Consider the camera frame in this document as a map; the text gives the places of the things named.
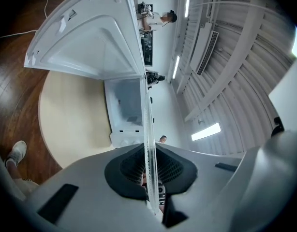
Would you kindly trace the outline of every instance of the white sneaker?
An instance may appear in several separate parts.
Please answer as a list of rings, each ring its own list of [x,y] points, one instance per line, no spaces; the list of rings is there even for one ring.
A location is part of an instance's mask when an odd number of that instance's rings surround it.
[[[16,164],[16,166],[20,163],[20,161],[24,158],[27,151],[27,145],[24,141],[18,141],[12,148],[12,151],[8,154],[6,160],[4,161],[7,163],[9,159]]]

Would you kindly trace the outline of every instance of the wooden floor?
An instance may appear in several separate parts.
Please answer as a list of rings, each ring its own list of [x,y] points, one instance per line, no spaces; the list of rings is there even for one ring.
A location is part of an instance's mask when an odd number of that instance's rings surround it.
[[[48,0],[49,15],[64,0]],[[27,0],[6,34],[38,27],[45,20],[46,0]],[[0,155],[4,159],[18,140],[28,145],[18,168],[23,178],[40,184],[61,168],[49,154],[39,128],[38,101],[48,71],[24,68],[34,33],[0,39]]]

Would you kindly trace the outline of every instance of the white shirt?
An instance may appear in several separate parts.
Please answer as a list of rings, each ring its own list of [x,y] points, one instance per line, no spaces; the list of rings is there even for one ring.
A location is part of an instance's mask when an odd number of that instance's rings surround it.
[[[152,12],[152,14],[152,16],[146,17],[148,25],[151,27],[152,31],[161,29],[163,27],[163,21],[161,20],[161,16],[157,12]],[[143,30],[141,15],[138,14],[137,18],[139,30]]]

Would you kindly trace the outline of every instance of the open door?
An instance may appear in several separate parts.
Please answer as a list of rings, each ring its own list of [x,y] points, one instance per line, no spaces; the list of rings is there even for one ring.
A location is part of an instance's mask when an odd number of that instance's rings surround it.
[[[144,75],[133,1],[64,1],[36,32],[24,66],[95,79]]]

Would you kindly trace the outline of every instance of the beige round platform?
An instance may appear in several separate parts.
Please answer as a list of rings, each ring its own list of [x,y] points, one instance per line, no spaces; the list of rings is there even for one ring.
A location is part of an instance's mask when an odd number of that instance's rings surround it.
[[[49,72],[40,95],[39,122],[44,142],[62,168],[114,149],[103,81]]]

